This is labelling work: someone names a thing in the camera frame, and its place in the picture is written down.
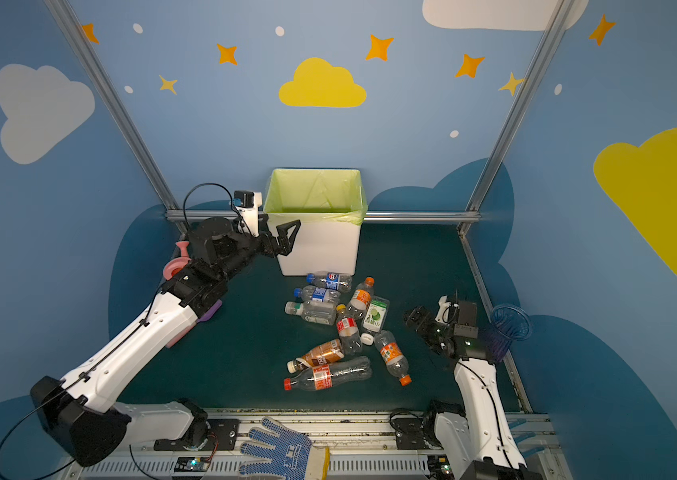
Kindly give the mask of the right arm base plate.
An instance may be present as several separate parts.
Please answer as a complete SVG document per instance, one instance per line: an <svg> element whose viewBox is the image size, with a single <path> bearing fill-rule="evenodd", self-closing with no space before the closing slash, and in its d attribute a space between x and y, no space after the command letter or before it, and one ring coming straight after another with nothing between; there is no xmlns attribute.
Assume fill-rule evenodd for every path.
<svg viewBox="0 0 677 480"><path fill-rule="evenodd" d="M440 450L441 446L426 436L422 421L414 417L393 418L389 425L394 431L398 450Z"/></svg>

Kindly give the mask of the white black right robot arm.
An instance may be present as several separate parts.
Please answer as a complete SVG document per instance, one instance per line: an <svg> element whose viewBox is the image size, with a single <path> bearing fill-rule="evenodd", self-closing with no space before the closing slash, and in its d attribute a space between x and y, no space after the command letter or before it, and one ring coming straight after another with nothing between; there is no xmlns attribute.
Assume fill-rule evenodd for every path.
<svg viewBox="0 0 677 480"><path fill-rule="evenodd" d="M423 306L404 323L434 353L453 363L463 408L431 402L422 426L438 444L454 479L541 479L529 469L510 430L497 387L496 365L506 354L490 326L478 326L468 302L447 297L435 313Z"/></svg>

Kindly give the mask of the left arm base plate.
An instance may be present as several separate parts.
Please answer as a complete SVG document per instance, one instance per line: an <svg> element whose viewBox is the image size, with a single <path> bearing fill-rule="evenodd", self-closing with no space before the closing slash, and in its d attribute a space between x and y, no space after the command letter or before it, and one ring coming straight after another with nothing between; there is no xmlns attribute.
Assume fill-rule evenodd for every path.
<svg viewBox="0 0 677 480"><path fill-rule="evenodd" d="M230 418L210 418L194 420L184 436L176 440L160 439L154 441L156 451L232 451L236 448L240 420Z"/></svg>

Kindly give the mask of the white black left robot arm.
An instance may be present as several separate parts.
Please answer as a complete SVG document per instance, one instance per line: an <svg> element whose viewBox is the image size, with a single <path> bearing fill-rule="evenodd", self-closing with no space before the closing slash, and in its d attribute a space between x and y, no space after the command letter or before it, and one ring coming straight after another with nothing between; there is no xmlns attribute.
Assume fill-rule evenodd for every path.
<svg viewBox="0 0 677 480"><path fill-rule="evenodd" d="M190 259L158 287L154 299L90 360L62 379L44 377L30 390L46 432L78 465L90 467L122 445L181 441L198 450L208 442L208 416L190 400L130 405L120 394L170 342L208 320L228 283L258 255L286 256L300 220L254 235L237 221L210 217L190 232Z"/></svg>

